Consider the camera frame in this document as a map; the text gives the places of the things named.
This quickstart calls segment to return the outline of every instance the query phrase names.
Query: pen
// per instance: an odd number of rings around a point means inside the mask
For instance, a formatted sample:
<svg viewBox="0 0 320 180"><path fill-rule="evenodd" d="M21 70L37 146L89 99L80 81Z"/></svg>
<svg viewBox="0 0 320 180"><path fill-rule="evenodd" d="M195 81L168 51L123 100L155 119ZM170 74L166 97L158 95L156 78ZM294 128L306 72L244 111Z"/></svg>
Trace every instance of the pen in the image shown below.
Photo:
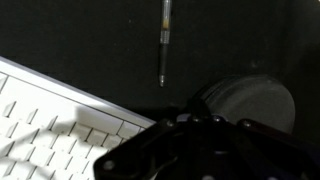
<svg viewBox="0 0 320 180"><path fill-rule="evenodd" d="M168 58L168 46L170 40L171 0L162 0L162 21L159 49L159 83L164 86L166 80L166 64Z"/></svg>

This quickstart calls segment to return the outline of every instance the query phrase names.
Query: keyboard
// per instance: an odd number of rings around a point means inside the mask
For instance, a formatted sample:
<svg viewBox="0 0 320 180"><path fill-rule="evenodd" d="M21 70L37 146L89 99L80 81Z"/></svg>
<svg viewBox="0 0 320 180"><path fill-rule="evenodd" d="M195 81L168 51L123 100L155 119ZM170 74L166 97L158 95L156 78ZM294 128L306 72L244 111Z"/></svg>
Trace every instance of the keyboard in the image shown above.
<svg viewBox="0 0 320 180"><path fill-rule="evenodd" d="M0 57L0 179L93 180L93 163L155 122Z"/></svg>

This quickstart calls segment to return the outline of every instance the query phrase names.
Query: white keyboard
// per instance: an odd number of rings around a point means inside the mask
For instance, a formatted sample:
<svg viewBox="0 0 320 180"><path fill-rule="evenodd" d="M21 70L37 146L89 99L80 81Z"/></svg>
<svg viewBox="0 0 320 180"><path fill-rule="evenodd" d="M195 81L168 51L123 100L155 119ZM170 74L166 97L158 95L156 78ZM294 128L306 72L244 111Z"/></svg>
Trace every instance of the white keyboard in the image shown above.
<svg viewBox="0 0 320 180"><path fill-rule="evenodd" d="M0 178L92 180L150 119L0 57Z"/></svg>

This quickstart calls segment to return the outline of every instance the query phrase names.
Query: dark background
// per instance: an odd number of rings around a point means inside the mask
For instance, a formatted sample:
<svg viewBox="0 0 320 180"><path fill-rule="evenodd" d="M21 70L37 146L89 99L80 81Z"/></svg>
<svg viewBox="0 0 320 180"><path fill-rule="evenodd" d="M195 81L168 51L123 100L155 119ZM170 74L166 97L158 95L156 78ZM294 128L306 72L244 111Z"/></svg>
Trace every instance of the dark background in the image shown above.
<svg viewBox="0 0 320 180"><path fill-rule="evenodd" d="M294 96L294 134L320 144L318 0L173 1L165 88L160 0L2 0L0 55L155 120L209 82L269 74Z"/></svg>

